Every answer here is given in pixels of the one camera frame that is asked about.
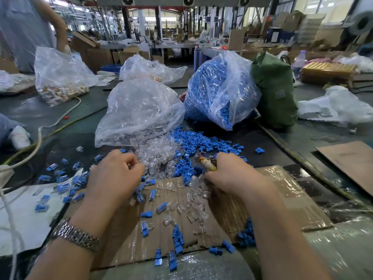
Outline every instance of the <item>packing tape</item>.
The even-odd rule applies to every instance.
[[[360,35],[373,28],[373,12],[365,11],[354,17],[348,31],[352,35]]]

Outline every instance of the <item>metal watch band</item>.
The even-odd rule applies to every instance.
[[[82,248],[96,252],[98,250],[99,239],[86,231],[68,224],[69,220],[70,218],[67,220],[61,220],[58,223],[53,232],[53,238],[61,237]]]

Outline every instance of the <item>person's left hand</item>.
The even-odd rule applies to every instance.
[[[84,202],[110,205],[115,211],[132,195],[144,169],[133,153],[111,151],[97,166],[91,167]]]

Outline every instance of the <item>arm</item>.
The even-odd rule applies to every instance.
[[[133,153],[111,151],[91,168],[86,195],[69,224],[102,237],[113,214],[141,180],[144,165]],[[88,279],[94,254],[68,240],[57,238],[40,256],[26,280]]]
[[[217,171],[208,172],[206,178],[245,202],[253,222],[263,279],[331,280],[273,183],[238,156],[225,153],[217,155]]]
[[[57,50],[65,52],[65,47],[68,44],[68,32],[64,20],[43,0],[31,0],[35,9],[40,14],[41,18],[51,23],[56,30],[57,35]]]

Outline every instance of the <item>person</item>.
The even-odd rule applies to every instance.
[[[144,165],[133,153],[111,151],[91,169],[86,196],[69,224],[102,237],[114,212],[132,195],[143,171]],[[331,280],[272,182],[232,153],[218,153],[217,171],[206,173],[206,178],[245,202],[263,279]],[[39,257],[26,280],[88,279],[93,257],[88,249],[59,237]]]
[[[37,46],[65,52],[66,28],[63,19],[44,0],[0,0],[0,46],[3,54],[14,58],[20,72],[34,72]]]

